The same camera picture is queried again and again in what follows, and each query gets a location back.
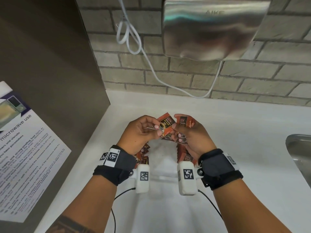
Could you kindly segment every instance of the stainless steel sink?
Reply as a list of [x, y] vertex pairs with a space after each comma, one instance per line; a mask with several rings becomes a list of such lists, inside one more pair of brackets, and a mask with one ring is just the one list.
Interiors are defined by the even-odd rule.
[[286, 148], [311, 188], [311, 136], [293, 134], [286, 138]]

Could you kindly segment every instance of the hand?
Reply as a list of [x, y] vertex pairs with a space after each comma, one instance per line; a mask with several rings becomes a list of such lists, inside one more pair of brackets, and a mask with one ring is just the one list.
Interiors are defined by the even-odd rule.
[[147, 141], [158, 139], [162, 135], [161, 130], [153, 130], [152, 125], [160, 125], [160, 122], [148, 115], [144, 115], [128, 124], [124, 130], [117, 146], [127, 153], [134, 155], [138, 153]]
[[[177, 118], [178, 116], [189, 116], [184, 114], [175, 114], [174, 117]], [[186, 149], [189, 151], [191, 156], [198, 160], [200, 156], [204, 153], [207, 153], [213, 149], [216, 149], [216, 145], [208, 135], [208, 132], [205, 130], [202, 124], [200, 124], [198, 121], [195, 121], [195, 125], [192, 128], [185, 127], [183, 125], [179, 125], [177, 123], [174, 123], [172, 125], [172, 128], [181, 133], [182, 135], [185, 135], [187, 138], [188, 144], [181, 144], [186, 147]], [[176, 141], [178, 137], [176, 137], [176, 132], [172, 134], [172, 139]]]

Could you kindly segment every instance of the laminated sign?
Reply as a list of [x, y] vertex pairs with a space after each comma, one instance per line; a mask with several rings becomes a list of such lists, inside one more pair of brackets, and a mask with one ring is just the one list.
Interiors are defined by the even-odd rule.
[[0, 220], [24, 222], [71, 150], [0, 82]]

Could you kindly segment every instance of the brick wall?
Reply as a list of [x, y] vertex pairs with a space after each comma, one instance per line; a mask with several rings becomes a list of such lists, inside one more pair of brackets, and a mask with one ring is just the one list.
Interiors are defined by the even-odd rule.
[[[205, 94], [218, 62], [164, 56], [161, 0], [123, 1], [158, 77], [193, 95]], [[154, 79], [143, 55], [116, 43], [118, 0], [77, 3], [106, 89], [182, 95]], [[311, 0], [273, 0], [254, 42], [241, 60], [224, 63], [209, 97], [311, 106], [310, 29]]]

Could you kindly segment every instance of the forearm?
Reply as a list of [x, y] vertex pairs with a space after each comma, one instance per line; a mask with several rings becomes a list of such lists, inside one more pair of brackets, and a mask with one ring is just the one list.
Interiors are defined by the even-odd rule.
[[103, 233], [116, 191], [103, 176], [93, 176], [47, 232], [73, 229], [74, 233]]
[[229, 233], [290, 233], [242, 179], [213, 192]]

